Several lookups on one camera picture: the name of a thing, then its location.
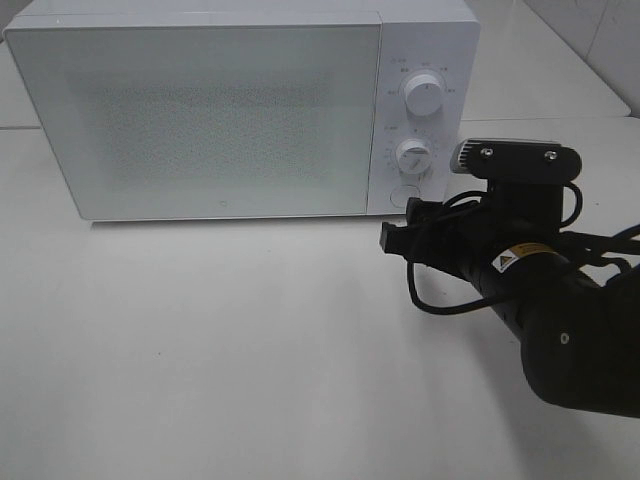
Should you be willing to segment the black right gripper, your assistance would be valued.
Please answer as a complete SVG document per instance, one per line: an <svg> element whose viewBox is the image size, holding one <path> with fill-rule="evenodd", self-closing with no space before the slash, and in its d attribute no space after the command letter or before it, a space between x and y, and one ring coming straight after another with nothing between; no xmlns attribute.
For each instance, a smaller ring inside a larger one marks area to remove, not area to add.
<svg viewBox="0 0 640 480"><path fill-rule="evenodd" d="M381 224L385 254L473 285L547 285L574 269L555 243L560 229L501 213L487 192L467 192L444 203L410 197L405 218L407 226Z"/></svg>

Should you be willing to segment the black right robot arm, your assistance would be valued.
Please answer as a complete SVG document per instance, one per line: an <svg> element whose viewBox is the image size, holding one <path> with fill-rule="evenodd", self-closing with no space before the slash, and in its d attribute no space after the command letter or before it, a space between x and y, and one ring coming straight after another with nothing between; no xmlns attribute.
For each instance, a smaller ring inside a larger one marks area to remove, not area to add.
<svg viewBox="0 0 640 480"><path fill-rule="evenodd" d="M628 233L594 238L506 210L482 192L445 203L411 199L380 245L402 257L412 303L431 315L493 310L516 337L524 376L543 401L569 409L639 413L639 270ZM423 300L417 266L473 286L474 301Z"/></svg>

